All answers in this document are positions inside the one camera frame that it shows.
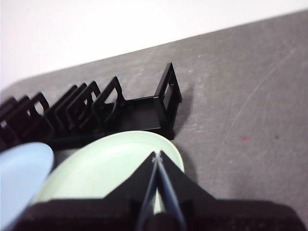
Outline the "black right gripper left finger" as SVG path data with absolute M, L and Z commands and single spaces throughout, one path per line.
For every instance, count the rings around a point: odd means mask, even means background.
M 15 231 L 132 231 L 154 167 L 150 153 L 132 175 L 104 198 L 53 199 L 26 209 Z

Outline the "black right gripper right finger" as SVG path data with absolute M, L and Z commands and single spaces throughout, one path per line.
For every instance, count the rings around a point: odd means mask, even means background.
M 264 200 L 218 199 L 161 151 L 158 172 L 165 208 L 187 231 L 305 231 L 289 206 Z

